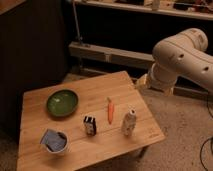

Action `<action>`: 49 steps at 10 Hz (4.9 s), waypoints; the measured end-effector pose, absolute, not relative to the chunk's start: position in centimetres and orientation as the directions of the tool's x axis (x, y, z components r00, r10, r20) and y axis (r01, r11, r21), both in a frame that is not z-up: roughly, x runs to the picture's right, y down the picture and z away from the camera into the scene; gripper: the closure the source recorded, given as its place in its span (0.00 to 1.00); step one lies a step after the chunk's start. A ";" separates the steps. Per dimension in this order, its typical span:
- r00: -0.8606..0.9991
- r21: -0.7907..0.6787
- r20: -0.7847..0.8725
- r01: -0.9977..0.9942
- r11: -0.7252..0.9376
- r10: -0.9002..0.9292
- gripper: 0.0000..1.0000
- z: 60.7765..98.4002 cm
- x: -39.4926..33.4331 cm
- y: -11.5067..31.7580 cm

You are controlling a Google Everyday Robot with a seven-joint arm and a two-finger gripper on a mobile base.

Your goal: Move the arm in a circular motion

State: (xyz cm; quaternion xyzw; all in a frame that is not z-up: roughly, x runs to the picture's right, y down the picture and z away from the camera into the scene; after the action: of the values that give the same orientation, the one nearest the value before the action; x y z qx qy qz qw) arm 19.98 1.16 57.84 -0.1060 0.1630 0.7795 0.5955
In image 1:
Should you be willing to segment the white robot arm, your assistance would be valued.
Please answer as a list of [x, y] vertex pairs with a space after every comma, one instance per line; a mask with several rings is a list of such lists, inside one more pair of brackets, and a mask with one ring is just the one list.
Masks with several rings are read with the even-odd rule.
[[213, 56], [205, 53], [206, 34], [189, 28], [159, 41], [152, 50], [155, 60], [147, 74], [136, 81], [136, 87], [154, 88], [172, 94], [179, 76], [213, 93]]

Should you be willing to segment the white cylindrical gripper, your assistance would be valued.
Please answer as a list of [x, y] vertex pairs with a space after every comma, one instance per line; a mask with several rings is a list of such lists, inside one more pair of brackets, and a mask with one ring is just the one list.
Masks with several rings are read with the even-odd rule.
[[166, 96], [173, 95], [174, 85], [175, 75], [156, 63], [152, 65], [147, 75], [142, 75], [135, 83], [137, 89], [154, 88], [164, 92]]

